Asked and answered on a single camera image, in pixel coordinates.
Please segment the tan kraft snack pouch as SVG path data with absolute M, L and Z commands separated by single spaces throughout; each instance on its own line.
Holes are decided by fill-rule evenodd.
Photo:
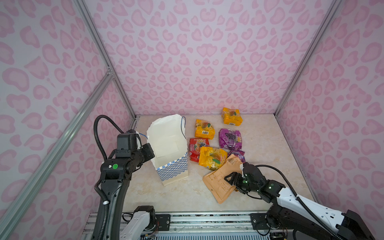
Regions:
M 222 167 L 203 177 L 204 184 L 219 204 L 225 202 L 231 193 L 236 189 L 235 186 L 230 185 L 225 180 L 225 177 L 233 172 L 242 173 L 242 165 L 243 163 L 238 157 L 230 155 Z

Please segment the blue checkered paper bag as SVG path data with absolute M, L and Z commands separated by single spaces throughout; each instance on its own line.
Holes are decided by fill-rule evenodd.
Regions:
M 175 114 L 155 120 L 147 137 L 155 154 L 151 162 L 164 186 L 189 176 L 185 117 Z

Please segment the yellow mango snack bag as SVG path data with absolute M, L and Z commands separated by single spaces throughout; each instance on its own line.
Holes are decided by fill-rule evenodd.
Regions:
M 228 153 L 223 149 L 201 147 L 199 165 L 211 171 L 218 170 L 227 161 Z

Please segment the purple Fox's candy bag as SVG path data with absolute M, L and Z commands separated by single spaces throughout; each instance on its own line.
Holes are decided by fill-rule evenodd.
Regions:
M 239 158 L 239 160 L 242 162 L 242 163 L 245 163 L 246 162 L 246 159 L 245 159 L 245 152 L 244 151 L 230 151 L 229 152 L 229 156 L 231 155 L 234 155 L 236 156 L 237 158 Z

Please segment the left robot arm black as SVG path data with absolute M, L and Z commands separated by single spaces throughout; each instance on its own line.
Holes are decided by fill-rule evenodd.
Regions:
M 149 143 L 140 149 L 122 148 L 111 152 L 101 166 L 101 177 L 94 186 L 101 197 L 93 240 L 118 240 L 126 192 L 132 174 L 155 157 Z

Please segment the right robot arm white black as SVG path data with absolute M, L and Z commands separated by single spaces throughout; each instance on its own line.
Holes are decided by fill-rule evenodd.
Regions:
M 244 163 L 240 173 L 232 172 L 224 177 L 240 193 L 257 193 L 258 200 L 271 204 L 264 224 L 271 229 L 288 228 L 317 240 L 372 240 L 374 235 L 362 217 L 352 211 L 341 212 L 323 206 L 297 194 L 285 175 L 275 167 L 284 184 L 268 180 L 263 165 Z

